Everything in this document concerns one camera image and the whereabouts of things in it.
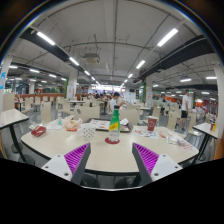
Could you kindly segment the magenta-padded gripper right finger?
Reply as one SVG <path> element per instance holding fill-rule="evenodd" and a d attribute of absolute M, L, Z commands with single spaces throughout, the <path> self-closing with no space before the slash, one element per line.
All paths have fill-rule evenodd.
<path fill-rule="evenodd" d="M 132 153 L 140 173 L 141 186 L 157 181 L 182 169 L 167 154 L 159 155 L 137 143 L 132 145 Z"/>

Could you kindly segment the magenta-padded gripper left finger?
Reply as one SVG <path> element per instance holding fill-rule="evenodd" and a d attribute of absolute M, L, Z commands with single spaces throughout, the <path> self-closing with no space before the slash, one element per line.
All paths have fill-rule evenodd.
<path fill-rule="evenodd" d="M 79 185 L 90 153 L 91 145 L 86 143 L 65 155 L 56 154 L 42 166 L 42 169 Z"/>

